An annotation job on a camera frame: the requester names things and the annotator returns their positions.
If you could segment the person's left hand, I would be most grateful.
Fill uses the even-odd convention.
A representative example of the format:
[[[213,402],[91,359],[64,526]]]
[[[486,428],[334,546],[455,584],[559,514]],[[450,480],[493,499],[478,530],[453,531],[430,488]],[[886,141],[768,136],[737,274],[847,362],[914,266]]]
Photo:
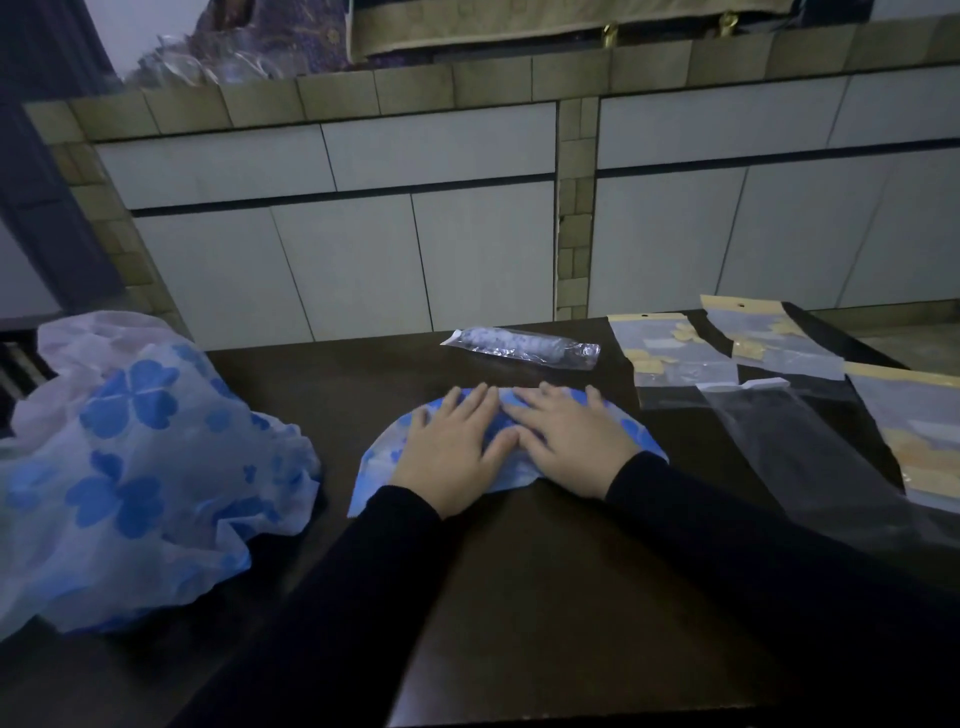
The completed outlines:
[[[468,394],[454,387],[437,410],[429,410],[429,443],[420,452],[407,452],[406,439],[388,481],[420,497],[442,519],[468,509],[502,469],[484,467],[484,450],[492,441],[486,443],[486,432],[501,411],[499,390],[491,386],[491,423],[484,435],[474,435],[459,424],[459,405]]]

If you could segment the person's right hand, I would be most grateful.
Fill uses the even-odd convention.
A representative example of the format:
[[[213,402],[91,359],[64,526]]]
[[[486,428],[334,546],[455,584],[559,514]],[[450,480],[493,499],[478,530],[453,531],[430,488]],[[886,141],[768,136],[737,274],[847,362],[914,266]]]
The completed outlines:
[[[567,387],[547,382],[515,388],[517,402],[503,408],[534,408],[542,413],[542,450],[525,450],[543,475],[571,494],[603,501],[623,467],[641,446],[610,414],[600,392],[585,388],[585,403]]]

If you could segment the blue flowered shower cap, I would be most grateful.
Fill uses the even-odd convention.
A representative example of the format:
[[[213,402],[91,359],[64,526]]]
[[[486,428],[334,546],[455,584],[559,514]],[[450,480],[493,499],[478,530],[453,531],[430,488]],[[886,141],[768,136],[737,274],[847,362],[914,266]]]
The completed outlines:
[[[517,402],[517,399],[513,393],[514,389],[502,389],[499,391],[501,405],[503,403],[515,404]],[[570,388],[568,389],[575,400],[582,404],[586,403],[585,391],[579,391]],[[630,438],[640,445],[641,453],[638,455],[650,456],[655,466],[668,465],[669,458],[667,457],[666,452],[656,442],[647,427],[645,427],[635,418],[628,416],[617,406],[609,403],[603,397],[603,395],[602,398],[609,414],[618,421],[623,430],[629,434]],[[435,411],[439,408],[441,402],[442,400],[439,399],[435,402],[425,405],[424,407],[431,411]],[[413,412],[401,417],[395,423],[390,425],[364,454],[354,486],[354,492],[348,511],[349,516],[358,516],[376,493],[387,486],[391,486],[389,485],[388,481],[390,480],[391,475],[399,462],[403,447],[406,443],[407,434],[412,419],[412,413]],[[512,424],[513,423],[511,422],[510,418],[506,416],[501,407],[501,411],[497,414],[496,418],[486,431],[486,443],[489,443],[499,431],[511,428]],[[523,488],[533,484],[536,480],[549,479],[544,476],[544,474],[536,467],[531,458],[528,456],[527,452],[523,448],[517,446],[516,449],[510,454],[503,467],[499,471],[496,479],[493,481],[484,495]]]

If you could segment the person's left forearm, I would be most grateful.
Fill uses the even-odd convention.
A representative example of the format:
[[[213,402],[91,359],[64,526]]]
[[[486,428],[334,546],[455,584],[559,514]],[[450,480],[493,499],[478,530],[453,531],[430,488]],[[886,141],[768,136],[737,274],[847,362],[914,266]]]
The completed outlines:
[[[381,488],[167,728],[384,728],[447,541],[422,497]]]

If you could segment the person's right forearm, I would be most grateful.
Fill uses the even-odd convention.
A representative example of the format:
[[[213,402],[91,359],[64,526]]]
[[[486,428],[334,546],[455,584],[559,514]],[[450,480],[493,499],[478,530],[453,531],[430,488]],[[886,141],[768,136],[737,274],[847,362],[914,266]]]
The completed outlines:
[[[723,603],[822,710],[960,728],[960,594],[798,526],[653,454],[603,500]]]

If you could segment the rolled shower cap in clear bag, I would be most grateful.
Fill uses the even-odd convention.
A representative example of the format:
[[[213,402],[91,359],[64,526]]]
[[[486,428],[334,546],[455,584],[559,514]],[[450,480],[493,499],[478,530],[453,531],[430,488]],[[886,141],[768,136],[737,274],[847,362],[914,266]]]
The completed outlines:
[[[478,355],[571,371],[594,370],[601,354],[599,344],[498,326],[456,329],[440,344]]]

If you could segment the tiled counter with white cabinets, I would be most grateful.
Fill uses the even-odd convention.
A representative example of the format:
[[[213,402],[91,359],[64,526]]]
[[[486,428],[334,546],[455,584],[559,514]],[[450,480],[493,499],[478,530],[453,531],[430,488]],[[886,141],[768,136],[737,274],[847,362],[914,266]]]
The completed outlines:
[[[74,207],[64,311],[205,350],[960,299],[960,7],[17,104]]]

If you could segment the clear bag with yellow header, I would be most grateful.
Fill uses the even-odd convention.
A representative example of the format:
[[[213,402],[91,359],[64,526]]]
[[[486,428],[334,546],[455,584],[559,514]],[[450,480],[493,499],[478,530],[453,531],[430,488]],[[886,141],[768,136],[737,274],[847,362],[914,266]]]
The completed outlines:
[[[839,382],[844,360],[817,344],[776,300],[701,295],[708,321],[731,343],[731,358],[768,372]]]
[[[960,376],[846,362],[913,504],[960,516]]]
[[[606,320],[630,362],[643,409],[705,407],[704,390],[738,388],[737,364],[705,340],[685,314],[614,314]]]

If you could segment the plain clear plastic bag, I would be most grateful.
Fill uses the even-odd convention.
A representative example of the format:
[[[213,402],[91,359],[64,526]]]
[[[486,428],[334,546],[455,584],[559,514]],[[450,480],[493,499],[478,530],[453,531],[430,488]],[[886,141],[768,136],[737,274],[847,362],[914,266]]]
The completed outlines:
[[[786,379],[697,388],[792,522],[862,552],[960,552],[960,535],[897,491]]]

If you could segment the pile of flowered shower caps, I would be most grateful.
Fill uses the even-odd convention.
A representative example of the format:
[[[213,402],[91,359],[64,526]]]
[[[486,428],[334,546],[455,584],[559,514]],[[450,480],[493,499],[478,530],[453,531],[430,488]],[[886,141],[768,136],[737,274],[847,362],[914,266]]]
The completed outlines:
[[[40,619],[120,629],[251,566],[248,541],[308,525],[322,465],[159,318],[42,323],[54,378],[0,440],[0,641]]]

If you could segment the beige fabric with trim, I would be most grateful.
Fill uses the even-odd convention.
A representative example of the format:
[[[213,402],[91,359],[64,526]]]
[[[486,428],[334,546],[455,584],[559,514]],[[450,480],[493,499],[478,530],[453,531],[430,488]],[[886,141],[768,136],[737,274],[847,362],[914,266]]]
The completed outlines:
[[[349,0],[345,48],[358,63],[398,51],[560,36],[608,25],[788,16],[794,0]]]

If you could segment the dark slatted object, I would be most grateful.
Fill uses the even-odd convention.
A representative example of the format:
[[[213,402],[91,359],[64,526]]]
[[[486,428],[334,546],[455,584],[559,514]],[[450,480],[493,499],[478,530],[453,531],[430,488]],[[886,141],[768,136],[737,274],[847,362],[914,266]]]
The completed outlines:
[[[36,328],[0,331],[0,439],[13,436],[17,403],[56,377],[40,355]]]

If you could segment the dark patterned cloth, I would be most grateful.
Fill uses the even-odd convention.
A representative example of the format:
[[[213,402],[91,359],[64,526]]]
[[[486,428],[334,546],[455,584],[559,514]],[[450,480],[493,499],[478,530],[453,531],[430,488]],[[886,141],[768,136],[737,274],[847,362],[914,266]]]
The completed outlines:
[[[202,56],[220,51],[291,52],[309,74],[351,69],[349,0],[208,0],[189,46]]]

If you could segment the crumpled clear plastic wrap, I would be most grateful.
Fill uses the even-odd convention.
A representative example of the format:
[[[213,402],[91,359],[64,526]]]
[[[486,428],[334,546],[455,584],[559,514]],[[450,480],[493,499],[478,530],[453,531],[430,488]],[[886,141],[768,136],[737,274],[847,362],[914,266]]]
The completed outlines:
[[[158,90],[290,79],[304,70],[303,61],[290,38],[258,35],[254,28],[163,34],[115,86]]]

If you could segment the dark curtain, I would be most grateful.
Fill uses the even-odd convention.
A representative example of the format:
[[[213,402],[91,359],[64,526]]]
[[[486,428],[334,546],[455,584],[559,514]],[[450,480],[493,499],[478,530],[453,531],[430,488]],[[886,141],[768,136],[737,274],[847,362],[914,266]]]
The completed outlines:
[[[113,76],[85,0],[0,0],[0,220],[67,315],[126,287],[26,104],[107,91]]]

